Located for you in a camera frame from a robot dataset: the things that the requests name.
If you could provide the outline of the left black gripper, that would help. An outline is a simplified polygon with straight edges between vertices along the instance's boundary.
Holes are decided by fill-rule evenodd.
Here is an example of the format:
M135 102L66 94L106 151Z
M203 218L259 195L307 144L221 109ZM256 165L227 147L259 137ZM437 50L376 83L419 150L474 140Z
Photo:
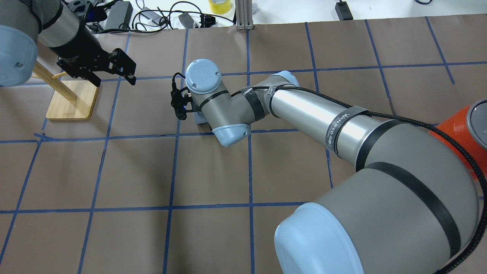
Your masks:
M136 85L136 63L121 48L116 48L108 57L106 51L89 51L87 54L67 54L58 52L57 65L72 78L87 80L96 87L101 79L95 72L119 75L130 85Z

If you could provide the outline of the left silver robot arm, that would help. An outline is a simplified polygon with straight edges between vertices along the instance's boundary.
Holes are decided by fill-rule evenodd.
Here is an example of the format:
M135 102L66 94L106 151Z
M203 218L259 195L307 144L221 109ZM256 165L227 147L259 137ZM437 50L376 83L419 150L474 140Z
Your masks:
M105 51L86 26L105 20L105 9L88 0L2 0L1 86L18 86L31 78L38 42L57 55L56 64L72 78L98 87L96 72L107 72L135 85L136 63L120 48Z

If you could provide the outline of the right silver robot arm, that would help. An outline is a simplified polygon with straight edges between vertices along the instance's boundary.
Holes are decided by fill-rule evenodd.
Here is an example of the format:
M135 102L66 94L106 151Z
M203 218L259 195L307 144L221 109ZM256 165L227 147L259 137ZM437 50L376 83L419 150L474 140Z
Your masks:
M299 85L289 71L230 94L208 59L186 67L188 99L220 144L279 118L330 155L330 190L275 229L285 274L448 274L486 237L485 165L468 127L382 114Z

